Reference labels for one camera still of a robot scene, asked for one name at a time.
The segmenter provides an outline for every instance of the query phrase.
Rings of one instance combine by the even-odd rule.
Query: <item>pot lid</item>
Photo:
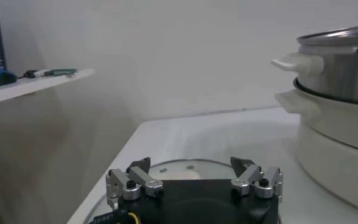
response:
[[[298,37],[297,41],[312,46],[358,45],[358,26],[310,34]]]

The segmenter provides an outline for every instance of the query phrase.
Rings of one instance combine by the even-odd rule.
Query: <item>white shelf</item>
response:
[[[43,77],[34,79],[18,79],[16,83],[0,86],[0,101],[33,93],[42,89],[72,82],[95,74],[94,69],[79,70],[74,75]]]

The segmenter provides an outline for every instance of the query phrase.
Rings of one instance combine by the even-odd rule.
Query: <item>white tabletop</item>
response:
[[[229,163],[231,156],[284,172],[281,217],[284,224],[358,224],[358,209],[332,195],[304,173],[295,159],[299,117],[282,108],[149,121],[138,127],[108,169],[124,170],[132,161],[152,164],[180,158]],[[105,194],[105,173],[68,223],[83,223]]]

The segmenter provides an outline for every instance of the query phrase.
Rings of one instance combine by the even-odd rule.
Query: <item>white pot handle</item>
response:
[[[274,59],[271,64],[283,71],[292,71],[299,75],[320,75],[324,70],[324,60],[316,55],[291,53],[280,59]]]
[[[296,89],[275,94],[275,98],[288,113],[300,114],[305,119],[313,119],[322,114],[315,101],[300,94]]]

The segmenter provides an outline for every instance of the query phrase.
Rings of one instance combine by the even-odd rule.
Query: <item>yellow cable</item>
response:
[[[132,217],[134,218],[136,224],[140,224],[140,223],[138,222],[138,217],[137,217],[136,214],[134,214],[134,213],[132,213],[132,212],[129,212],[128,215],[130,215],[130,216],[132,216]]]

